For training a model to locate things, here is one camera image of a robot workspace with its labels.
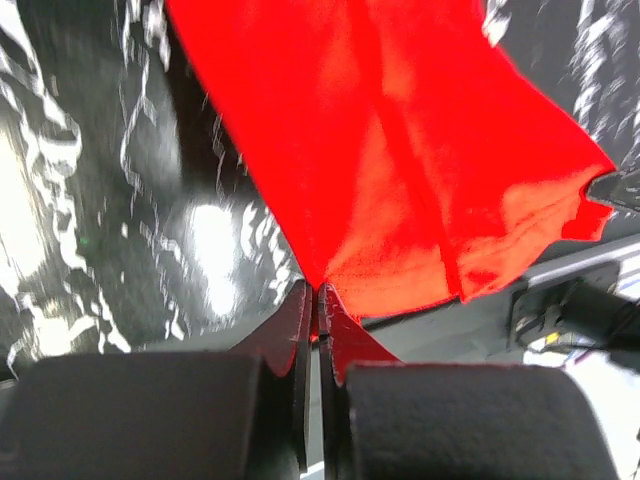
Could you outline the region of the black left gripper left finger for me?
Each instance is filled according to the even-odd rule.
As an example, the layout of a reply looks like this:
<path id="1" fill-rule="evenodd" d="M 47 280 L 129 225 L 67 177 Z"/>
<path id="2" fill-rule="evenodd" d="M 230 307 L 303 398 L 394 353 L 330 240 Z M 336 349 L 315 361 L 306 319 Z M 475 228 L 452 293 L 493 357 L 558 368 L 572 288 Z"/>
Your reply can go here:
<path id="1" fill-rule="evenodd" d="M 296 479 L 307 468 L 311 287 L 226 351 L 44 359 L 1 417 L 5 479 Z"/>

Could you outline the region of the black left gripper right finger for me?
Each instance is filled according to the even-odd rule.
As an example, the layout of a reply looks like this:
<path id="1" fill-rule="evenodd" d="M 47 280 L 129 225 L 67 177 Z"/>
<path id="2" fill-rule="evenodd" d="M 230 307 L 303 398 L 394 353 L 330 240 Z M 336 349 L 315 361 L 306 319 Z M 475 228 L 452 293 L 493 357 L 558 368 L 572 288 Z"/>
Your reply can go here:
<path id="1" fill-rule="evenodd" d="M 563 371 L 405 364 L 318 293 L 329 479 L 613 479 L 591 405 Z"/>

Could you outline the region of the red t-shirt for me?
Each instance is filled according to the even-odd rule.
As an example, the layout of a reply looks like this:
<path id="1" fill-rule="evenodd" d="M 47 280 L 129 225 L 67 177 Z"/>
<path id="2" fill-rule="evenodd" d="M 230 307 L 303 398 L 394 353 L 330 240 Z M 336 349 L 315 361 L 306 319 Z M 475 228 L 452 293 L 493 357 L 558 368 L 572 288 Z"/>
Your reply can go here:
<path id="1" fill-rule="evenodd" d="M 597 241 L 613 163 L 482 30 L 480 1 L 172 1 L 304 276 L 354 317 L 502 289 Z"/>

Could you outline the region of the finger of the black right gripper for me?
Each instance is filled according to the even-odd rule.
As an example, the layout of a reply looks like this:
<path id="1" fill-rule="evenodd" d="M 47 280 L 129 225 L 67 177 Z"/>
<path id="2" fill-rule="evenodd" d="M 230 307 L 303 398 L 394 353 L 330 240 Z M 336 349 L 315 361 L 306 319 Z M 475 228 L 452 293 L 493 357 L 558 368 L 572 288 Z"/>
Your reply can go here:
<path id="1" fill-rule="evenodd" d="M 622 170 L 595 178 L 586 190 L 590 201 L 625 212 L 639 213 L 639 170 Z"/>

